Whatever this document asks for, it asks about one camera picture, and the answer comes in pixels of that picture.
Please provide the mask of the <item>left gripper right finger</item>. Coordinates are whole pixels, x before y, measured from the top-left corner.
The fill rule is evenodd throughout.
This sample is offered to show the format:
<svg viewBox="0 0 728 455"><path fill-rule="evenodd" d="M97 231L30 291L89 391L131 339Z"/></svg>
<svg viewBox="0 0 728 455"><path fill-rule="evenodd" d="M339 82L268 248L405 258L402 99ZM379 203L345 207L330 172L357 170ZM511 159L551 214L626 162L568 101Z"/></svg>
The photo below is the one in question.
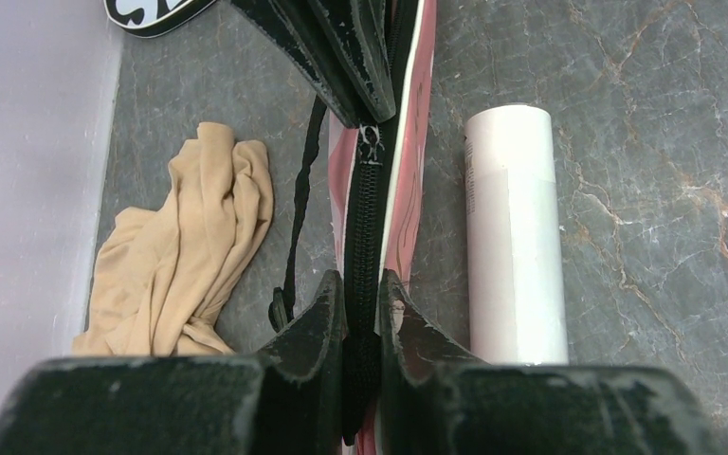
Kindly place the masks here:
<svg viewBox="0 0 728 455"><path fill-rule="evenodd" d="M383 275L382 446L388 454L716 454L675 375L648 367L496 366L428 321Z"/></svg>

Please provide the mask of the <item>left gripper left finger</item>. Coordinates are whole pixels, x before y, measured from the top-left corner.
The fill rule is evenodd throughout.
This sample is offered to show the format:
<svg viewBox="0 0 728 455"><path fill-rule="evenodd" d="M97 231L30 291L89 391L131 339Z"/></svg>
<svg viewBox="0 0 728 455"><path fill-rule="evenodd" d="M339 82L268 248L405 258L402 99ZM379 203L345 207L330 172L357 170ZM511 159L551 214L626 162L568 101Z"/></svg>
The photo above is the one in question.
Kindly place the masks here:
<svg viewBox="0 0 728 455"><path fill-rule="evenodd" d="M247 355L71 357L0 411L0 454L338 454L343 286Z"/></svg>

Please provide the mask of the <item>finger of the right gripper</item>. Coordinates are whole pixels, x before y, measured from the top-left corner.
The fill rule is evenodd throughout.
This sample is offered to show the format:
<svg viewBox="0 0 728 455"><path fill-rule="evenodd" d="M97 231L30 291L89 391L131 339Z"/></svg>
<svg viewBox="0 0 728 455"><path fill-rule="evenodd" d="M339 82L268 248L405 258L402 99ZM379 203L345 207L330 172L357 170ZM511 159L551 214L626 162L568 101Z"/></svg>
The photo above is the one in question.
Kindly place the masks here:
<svg viewBox="0 0 728 455"><path fill-rule="evenodd" d="M336 108L344 123L381 122L396 112L387 58L388 1L310 1L330 48Z"/></svg>
<svg viewBox="0 0 728 455"><path fill-rule="evenodd" d="M361 98L307 1L232 0L284 52L347 128L361 124Z"/></svg>

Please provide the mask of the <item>pink SPORT racket bag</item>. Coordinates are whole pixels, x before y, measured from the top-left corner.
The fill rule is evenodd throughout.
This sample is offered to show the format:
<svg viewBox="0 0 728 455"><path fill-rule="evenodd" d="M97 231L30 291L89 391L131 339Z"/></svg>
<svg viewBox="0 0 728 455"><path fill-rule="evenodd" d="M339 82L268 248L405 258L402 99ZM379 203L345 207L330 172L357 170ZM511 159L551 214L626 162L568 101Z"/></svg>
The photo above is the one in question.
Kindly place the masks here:
<svg viewBox="0 0 728 455"><path fill-rule="evenodd" d="M396 112L385 121L347 128L316 95L295 182L291 236L293 242L300 238L319 133L328 125L335 271L343 286L340 452L352 446L360 454L381 449L383 353L378 299L386 271L393 271L404 289L410 277L422 205L436 31L435 2L388 2L387 58ZM284 282L275 289L269 306L276 335L299 316L295 297L295 266L288 263Z"/></svg>

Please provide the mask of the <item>white shuttlecock tube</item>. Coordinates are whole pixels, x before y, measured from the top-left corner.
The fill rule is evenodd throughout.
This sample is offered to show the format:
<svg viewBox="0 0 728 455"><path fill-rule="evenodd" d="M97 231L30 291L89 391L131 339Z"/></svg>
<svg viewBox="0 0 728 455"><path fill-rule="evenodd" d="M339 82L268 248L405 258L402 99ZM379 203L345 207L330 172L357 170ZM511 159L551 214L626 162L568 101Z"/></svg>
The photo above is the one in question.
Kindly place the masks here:
<svg viewBox="0 0 728 455"><path fill-rule="evenodd" d="M499 365L566 365L552 120L508 104L464 127L470 348Z"/></svg>

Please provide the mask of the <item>black SPORT racket bag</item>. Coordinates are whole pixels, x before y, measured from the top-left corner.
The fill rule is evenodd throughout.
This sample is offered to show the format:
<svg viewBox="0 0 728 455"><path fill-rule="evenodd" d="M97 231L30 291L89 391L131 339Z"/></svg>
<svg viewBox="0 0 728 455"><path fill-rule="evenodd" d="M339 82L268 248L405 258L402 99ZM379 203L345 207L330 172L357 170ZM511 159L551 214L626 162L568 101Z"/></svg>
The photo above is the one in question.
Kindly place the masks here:
<svg viewBox="0 0 728 455"><path fill-rule="evenodd" d="M216 0L103 0L110 21L138 38L155 38L182 26Z"/></svg>

